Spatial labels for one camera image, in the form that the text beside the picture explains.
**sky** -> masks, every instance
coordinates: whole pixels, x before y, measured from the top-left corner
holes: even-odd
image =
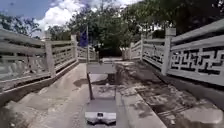
[[[49,26],[64,25],[79,12],[85,4],[92,8],[99,6],[102,0],[0,0],[0,11],[10,15],[35,18],[42,30]],[[140,0],[117,0],[116,5],[128,5]]]

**paved walkway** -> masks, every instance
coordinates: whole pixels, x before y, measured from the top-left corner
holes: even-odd
[[[143,63],[120,63],[118,69],[122,84],[140,87],[135,89],[137,94],[168,128],[224,127],[223,112],[214,104],[164,83]]]
[[[145,65],[118,65],[122,85],[116,93],[116,126],[86,124],[86,65],[79,64],[50,87],[8,103],[6,108],[19,120],[10,120],[4,128],[223,128],[223,112],[212,103],[163,83]],[[107,78],[90,77],[92,82]],[[93,91],[99,93],[98,87]]]
[[[91,81],[102,81],[106,75],[90,75]],[[86,124],[84,113],[89,103],[89,91],[86,80],[86,66],[79,64],[50,87],[38,93],[30,93],[19,102],[10,102],[6,108],[19,115],[23,125],[28,128],[105,128],[105,125],[90,126]],[[117,127],[128,128],[128,122],[121,102],[117,98]],[[19,128],[21,123],[11,122]]]

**carved railing panel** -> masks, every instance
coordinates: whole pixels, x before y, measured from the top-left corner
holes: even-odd
[[[143,45],[143,59],[161,68],[164,56],[164,46],[156,44]]]
[[[141,41],[134,44],[133,47],[131,47],[131,58],[132,59],[140,59],[141,58]]]
[[[172,47],[168,73],[223,85],[223,40],[217,36]]]
[[[87,50],[86,48],[82,48],[82,47],[77,47],[77,50],[78,50],[78,58],[79,59],[86,59],[86,53],[87,53]]]
[[[56,68],[75,59],[75,47],[71,41],[52,42],[52,51]]]
[[[90,60],[96,60],[96,53],[92,47],[89,48],[89,57]]]
[[[1,88],[48,75],[42,41],[0,29]]]

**stone pathway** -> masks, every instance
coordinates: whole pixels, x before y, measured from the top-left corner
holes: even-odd
[[[120,63],[122,84],[135,89],[168,128],[223,128],[223,112],[204,99],[196,99],[162,82],[140,63]]]
[[[90,75],[91,81],[105,81],[107,75]],[[128,128],[124,106],[121,98],[117,98],[117,126]],[[115,128],[116,126],[87,125],[84,113],[89,103],[89,91],[86,81],[86,65],[79,64],[73,70],[50,87],[37,93],[26,95],[19,102],[7,104],[5,107],[17,122],[10,122],[10,128]]]

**white stone balustrade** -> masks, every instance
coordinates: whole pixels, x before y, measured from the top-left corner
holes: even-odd
[[[90,50],[90,59],[95,60]],[[77,41],[36,40],[0,29],[0,90],[7,90],[31,80],[55,77],[56,73],[86,59],[86,49]]]
[[[169,29],[165,39],[141,39],[130,46],[131,59],[142,58],[160,68],[163,75],[223,86],[223,24],[224,19],[177,37],[173,37],[175,29]]]

